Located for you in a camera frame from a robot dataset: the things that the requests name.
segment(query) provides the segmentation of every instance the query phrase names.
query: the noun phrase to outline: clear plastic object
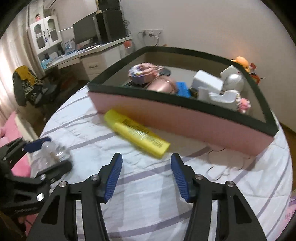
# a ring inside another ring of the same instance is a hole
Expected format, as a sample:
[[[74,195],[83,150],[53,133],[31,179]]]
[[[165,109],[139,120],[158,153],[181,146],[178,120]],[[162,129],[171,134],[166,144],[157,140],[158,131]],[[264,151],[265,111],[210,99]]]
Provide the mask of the clear plastic object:
[[[31,177],[36,177],[38,172],[59,161],[72,160],[70,150],[53,141],[44,142],[41,150],[34,152],[32,158]]]

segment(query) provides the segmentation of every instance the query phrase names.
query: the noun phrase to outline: yellow highlighter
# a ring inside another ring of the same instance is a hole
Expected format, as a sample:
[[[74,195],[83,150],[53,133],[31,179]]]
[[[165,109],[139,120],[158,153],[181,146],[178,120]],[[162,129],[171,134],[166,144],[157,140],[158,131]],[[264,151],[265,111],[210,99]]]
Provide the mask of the yellow highlighter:
[[[104,119],[112,130],[157,158],[161,158],[170,146],[170,143],[152,133],[145,126],[115,110],[109,110],[104,115]]]

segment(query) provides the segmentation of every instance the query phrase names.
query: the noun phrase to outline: cabinet door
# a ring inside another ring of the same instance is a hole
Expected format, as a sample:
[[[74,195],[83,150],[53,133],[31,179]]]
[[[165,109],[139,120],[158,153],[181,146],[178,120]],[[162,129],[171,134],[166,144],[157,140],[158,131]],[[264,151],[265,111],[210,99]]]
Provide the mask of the cabinet door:
[[[48,35],[48,40],[50,46],[53,46],[59,42],[62,41],[62,36],[58,32],[59,31],[59,25],[57,22],[57,17],[55,15],[49,16],[47,18],[43,19],[45,28],[46,28],[46,34]]]
[[[49,48],[49,40],[42,20],[30,25],[33,44],[37,54]]]

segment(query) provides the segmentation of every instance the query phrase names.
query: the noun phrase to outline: open storage box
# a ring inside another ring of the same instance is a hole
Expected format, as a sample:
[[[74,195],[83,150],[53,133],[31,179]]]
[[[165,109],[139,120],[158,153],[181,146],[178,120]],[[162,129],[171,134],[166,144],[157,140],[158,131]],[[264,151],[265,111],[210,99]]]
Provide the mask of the open storage box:
[[[195,98],[124,86],[130,81],[128,70],[144,62],[167,67],[175,81],[186,82],[188,87],[199,70],[219,77],[224,69],[234,65],[247,80],[241,95],[251,101],[252,107],[247,114],[241,114]],[[88,87],[89,96],[101,114],[114,109],[147,127],[252,156],[261,153],[278,132],[263,94],[243,67],[229,59],[204,52],[144,47],[110,66],[88,83]]]

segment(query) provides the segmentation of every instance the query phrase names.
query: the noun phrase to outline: white tablecloth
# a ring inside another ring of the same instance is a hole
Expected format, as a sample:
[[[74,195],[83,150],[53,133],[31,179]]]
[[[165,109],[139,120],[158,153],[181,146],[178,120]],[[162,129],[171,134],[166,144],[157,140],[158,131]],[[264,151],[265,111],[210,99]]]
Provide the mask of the white tablecloth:
[[[64,179],[70,184],[97,174],[115,152],[122,154],[123,167],[114,195],[101,205],[111,240],[183,240],[192,205],[181,198],[174,181],[170,168],[174,152],[211,181],[234,181],[259,219],[268,241],[277,238],[283,229],[281,222],[292,188],[292,161],[280,126],[275,140],[257,157],[152,129],[171,143],[169,151],[158,160],[109,129],[87,91],[84,87],[67,100],[51,117],[41,136],[50,136],[71,150],[74,166]],[[79,202],[77,210],[78,237],[83,240]],[[216,219],[217,202],[213,201],[209,237],[213,241]]]

